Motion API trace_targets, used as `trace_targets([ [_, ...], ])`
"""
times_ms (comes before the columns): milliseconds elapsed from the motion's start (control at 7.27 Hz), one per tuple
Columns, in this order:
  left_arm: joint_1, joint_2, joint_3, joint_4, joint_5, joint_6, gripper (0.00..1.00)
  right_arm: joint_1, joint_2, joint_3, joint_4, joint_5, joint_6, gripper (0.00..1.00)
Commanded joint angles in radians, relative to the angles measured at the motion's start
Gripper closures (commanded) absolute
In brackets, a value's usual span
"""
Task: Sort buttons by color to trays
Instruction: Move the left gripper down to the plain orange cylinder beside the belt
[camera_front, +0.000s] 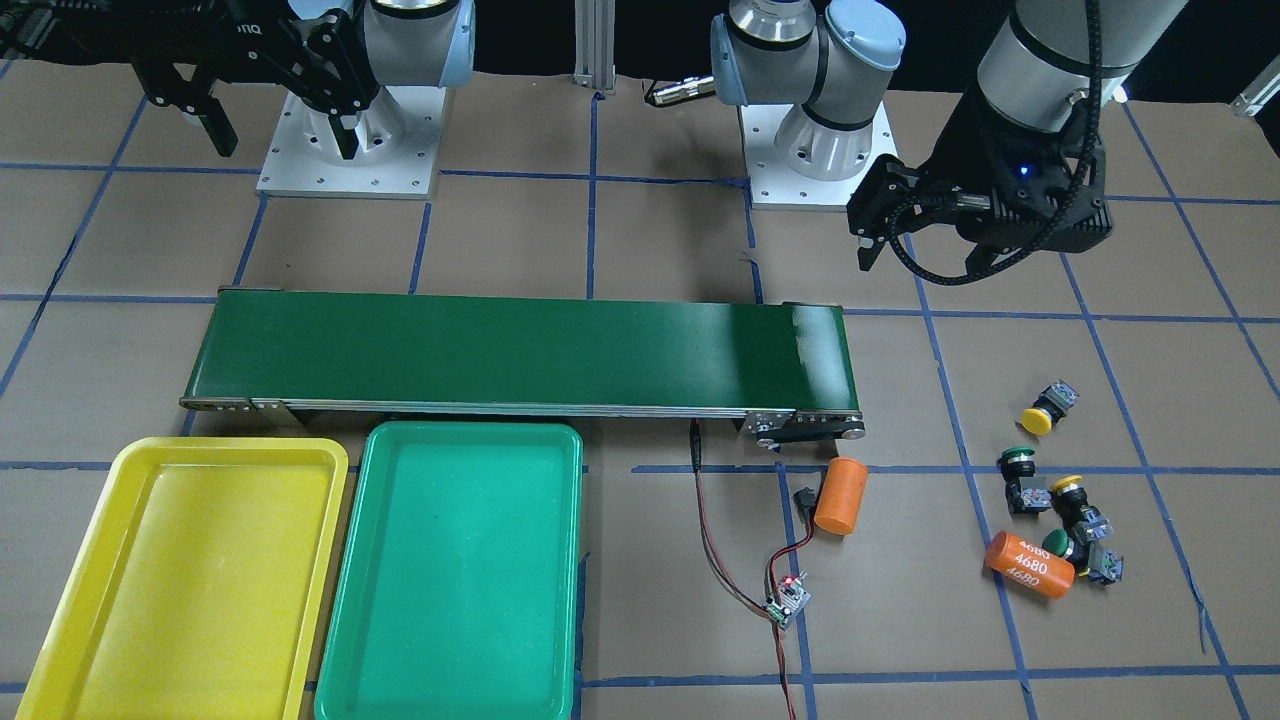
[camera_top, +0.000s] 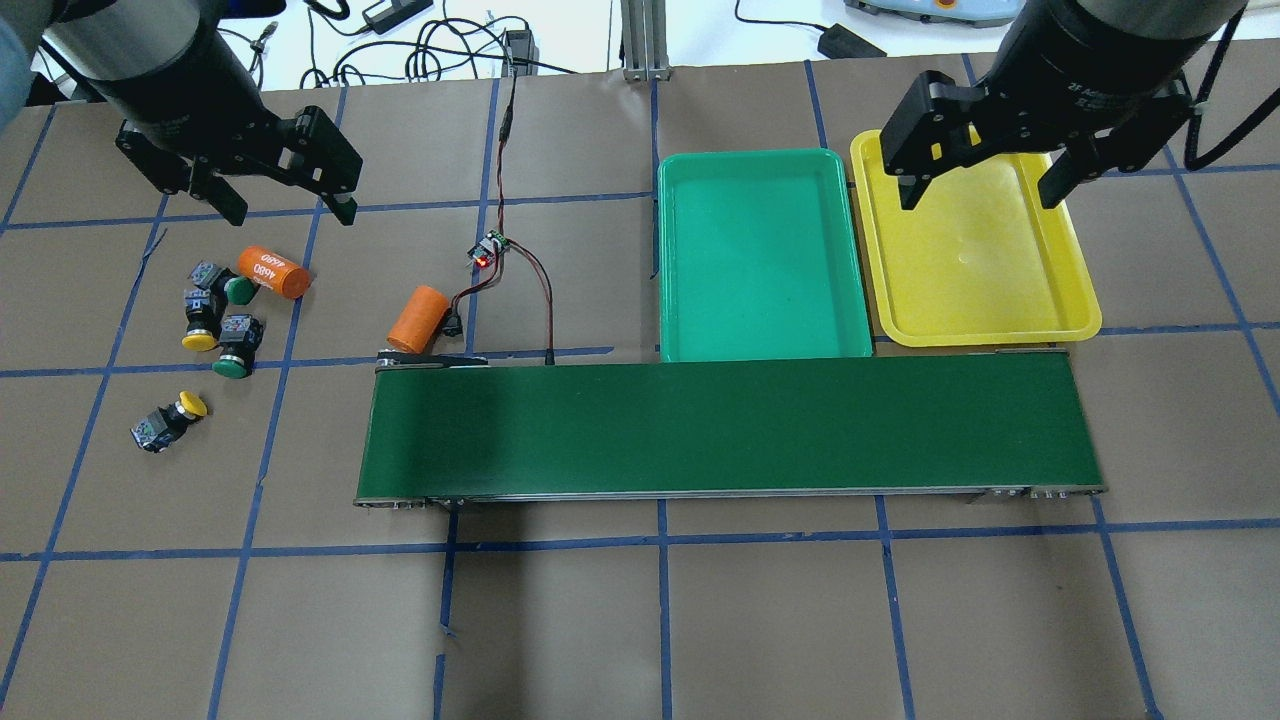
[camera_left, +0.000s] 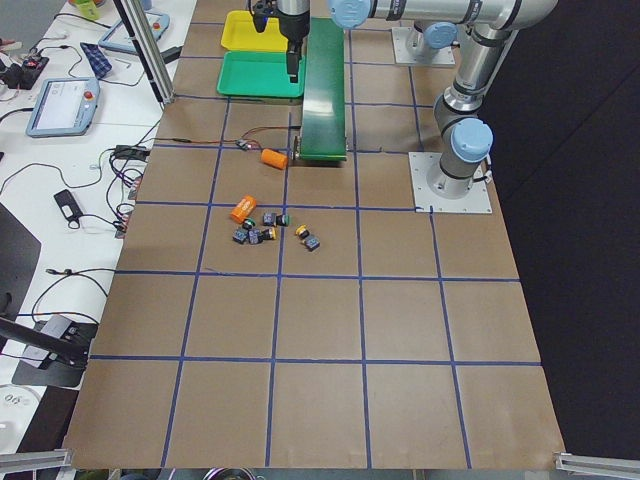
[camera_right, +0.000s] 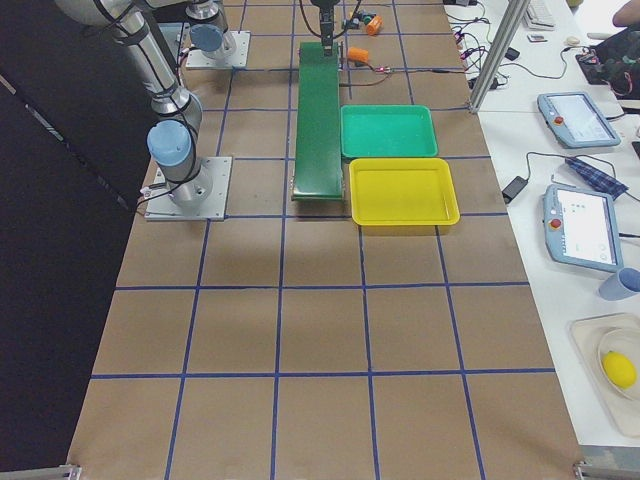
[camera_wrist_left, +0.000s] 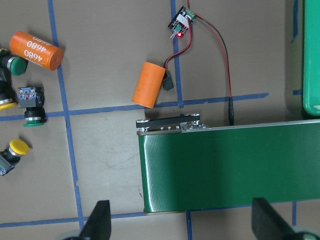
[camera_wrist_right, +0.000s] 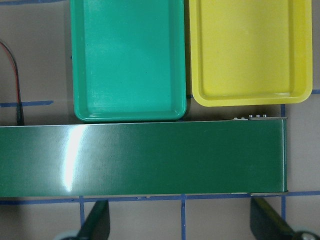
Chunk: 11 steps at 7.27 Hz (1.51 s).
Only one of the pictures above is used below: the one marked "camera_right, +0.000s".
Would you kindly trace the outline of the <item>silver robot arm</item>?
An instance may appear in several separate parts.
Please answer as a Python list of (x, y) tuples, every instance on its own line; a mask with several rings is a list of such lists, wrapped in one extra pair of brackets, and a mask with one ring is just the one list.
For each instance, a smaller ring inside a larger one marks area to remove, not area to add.
[[(304, 6), (299, 1), (299, 9), (307, 30), (320, 39), (324, 56), (333, 55), (334, 45), (334, 8), (337, 1), (312, 1), (318, 9), (319, 32), (310, 26), (304, 12)], [(189, 5), (185, 13), (190, 24), (190, 38), (192, 45), (210, 57), (216, 54), (230, 55), (235, 51), (235, 40), (229, 30), (222, 1), (200, 1)]]
[(170, 63), (154, 36), (147, 12), (174, 6), (174, 1), (58, 1), (69, 18), (106, 29), (137, 70), (151, 98), (158, 123), (147, 135), (150, 154), (160, 167), (167, 196), (183, 209), (195, 208), (210, 194), (211, 175), (196, 153), (203, 109), (180, 84), (178, 66)]

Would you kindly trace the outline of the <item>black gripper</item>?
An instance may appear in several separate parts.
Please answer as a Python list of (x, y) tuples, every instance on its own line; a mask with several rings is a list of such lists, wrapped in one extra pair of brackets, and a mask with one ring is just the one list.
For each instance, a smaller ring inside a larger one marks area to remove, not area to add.
[(333, 0), (311, 0), (311, 4), (319, 9), (321, 45), (324, 55), (333, 52)]

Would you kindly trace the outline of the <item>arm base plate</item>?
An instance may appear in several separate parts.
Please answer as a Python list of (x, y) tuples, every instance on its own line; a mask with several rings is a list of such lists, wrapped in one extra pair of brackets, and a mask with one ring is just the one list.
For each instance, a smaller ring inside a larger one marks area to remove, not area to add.
[(251, 33), (222, 32), (201, 26), (190, 32), (191, 46), (187, 54), (187, 69), (244, 69), (247, 65)]
[(223, 221), (229, 193), (232, 157), (199, 157), (199, 174), (169, 193), (173, 184), (165, 181), (160, 167), (154, 183), (158, 188), (145, 194), (147, 221)]

